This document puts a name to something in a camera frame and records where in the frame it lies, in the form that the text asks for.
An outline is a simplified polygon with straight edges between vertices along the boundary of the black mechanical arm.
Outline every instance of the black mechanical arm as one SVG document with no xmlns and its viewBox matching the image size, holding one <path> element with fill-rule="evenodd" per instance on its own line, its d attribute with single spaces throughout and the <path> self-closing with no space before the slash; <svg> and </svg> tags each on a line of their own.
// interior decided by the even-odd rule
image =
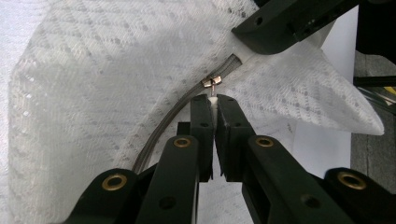
<svg viewBox="0 0 396 224">
<path fill-rule="evenodd" d="M 256 135 L 235 99 L 218 95 L 215 132 L 206 95 L 191 100 L 160 161 L 140 175 L 97 176 L 64 224 L 195 223 L 199 182 L 212 176 L 213 142 L 228 182 L 242 182 L 254 223 L 396 223 L 396 198 L 347 169 L 309 174 L 275 139 Z"/>
</svg>

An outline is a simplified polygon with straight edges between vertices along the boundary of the brass insert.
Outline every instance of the brass insert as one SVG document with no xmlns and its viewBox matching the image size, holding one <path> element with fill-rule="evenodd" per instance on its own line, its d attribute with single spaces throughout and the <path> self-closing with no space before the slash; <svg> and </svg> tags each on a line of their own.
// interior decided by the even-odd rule
<svg viewBox="0 0 396 224">
<path fill-rule="evenodd" d="M 260 137 L 256 139 L 256 144 L 261 147 L 271 147 L 274 145 L 274 142 L 266 137 Z"/>
<path fill-rule="evenodd" d="M 341 183 L 352 189 L 365 189 L 367 187 L 364 180 L 352 173 L 340 172 L 337 177 Z"/>
<path fill-rule="evenodd" d="M 110 175 L 103 181 L 102 188 L 109 191 L 122 189 L 126 184 L 126 180 L 127 178 L 125 175 Z"/>
<path fill-rule="evenodd" d="M 176 147 L 189 147 L 191 145 L 191 140 L 188 138 L 178 138 L 175 140 L 174 145 Z"/>
</svg>

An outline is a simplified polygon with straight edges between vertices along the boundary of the textured white fabric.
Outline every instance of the textured white fabric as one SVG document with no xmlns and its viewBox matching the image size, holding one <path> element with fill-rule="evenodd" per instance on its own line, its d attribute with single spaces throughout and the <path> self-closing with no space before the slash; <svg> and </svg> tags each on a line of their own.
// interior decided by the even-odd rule
<svg viewBox="0 0 396 224">
<path fill-rule="evenodd" d="M 0 223 L 7 222 L 8 81 L 37 25 L 56 0 L 0 0 Z"/>
<path fill-rule="evenodd" d="M 179 97 L 241 50 L 230 30 L 256 9 L 246 0 L 53 2 L 11 77 L 8 223 L 62 221 L 97 175 L 130 168 Z M 287 149 L 296 120 L 383 132 L 369 104 L 308 42 L 244 62 L 219 92 Z M 240 186 L 209 184 L 201 223 L 251 222 Z"/>
</svg>

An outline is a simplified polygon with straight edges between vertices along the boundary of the white cloth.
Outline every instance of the white cloth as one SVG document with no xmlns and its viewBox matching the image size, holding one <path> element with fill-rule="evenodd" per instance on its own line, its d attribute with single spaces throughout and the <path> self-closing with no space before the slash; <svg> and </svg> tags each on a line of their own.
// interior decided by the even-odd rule
<svg viewBox="0 0 396 224">
<path fill-rule="evenodd" d="M 21 4 L 28 8 L 33 2 Z M 37 4 L 48 12 L 40 9 L 35 16 L 45 19 L 31 26 L 35 32 L 10 79 L 8 166 L 2 161 L 10 191 L 0 192 L 8 197 L 6 223 L 67 218 L 97 175 L 130 168 L 179 97 L 233 53 L 243 55 L 244 64 L 226 77 L 219 92 L 238 100 L 257 133 L 278 138 L 287 149 L 292 150 L 296 120 L 383 132 L 370 105 L 309 42 L 273 56 L 244 49 L 230 30 L 257 10 L 253 1 Z M 11 11 L 9 6 L 2 5 Z M 1 103 L 7 106 L 7 100 Z M 188 120 L 188 110 L 162 136 L 152 162 L 176 134 L 177 121 Z M 238 186 L 217 178 L 201 190 L 209 195 L 200 201 L 201 223 L 251 222 Z M 224 194 L 215 197 L 215 191 Z M 4 214 L 6 207 L 1 208 Z"/>
</svg>

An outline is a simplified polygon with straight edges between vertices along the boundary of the screw hole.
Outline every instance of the screw hole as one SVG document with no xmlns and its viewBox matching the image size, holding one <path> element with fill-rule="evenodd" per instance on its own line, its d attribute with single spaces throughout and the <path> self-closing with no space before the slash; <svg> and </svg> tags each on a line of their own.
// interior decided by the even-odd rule
<svg viewBox="0 0 396 224">
<path fill-rule="evenodd" d="M 302 195 L 301 202 L 310 208 L 320 208 L 320 201 L 309 194 Z"/>
<path fill-rule="evenodd" d="M 176 205 L 176 198 L 175 197 L 164 197 L 161 198 L 159 201 L 159 206 L 163 210 L 168 210 L 173 208 Z"/>
<path fill-rule="evenodd" d="M 338 180 L 344 184 L 345 186 L 352 188 L 352 189 L 365 189 L 367 187 L 364 180 L 360 179 L 358 176 L 347 173 L 347 172 L 340 172 L 338 174 Z"/>
<path fill-rule="evenodd" d="M 261 147 L 271 147 L 274 145 L 274 142 L 269 138 L 261 137 L 256 139 L 256 144 Z"/>
<path fill-rule="evenodd" d="M 103 181 L 102 188 L 109 191 L 121 189 L 126 184 L 126 180 L 125 175 L 110 175 Z"/>
<path fill-rule="evenodd" d="M 191 141 L 188 138 L 178 138 L 177 140 L 174 141 L 174 145 L 176 147 L 189 147 L 190 144 Z"/>
<path fill-rule="evenodd" d="M 261 25 L 262 24 L 262 17 L 257 18 L 254 23 L 256 23 L 256 25 Z"/>
</svg>

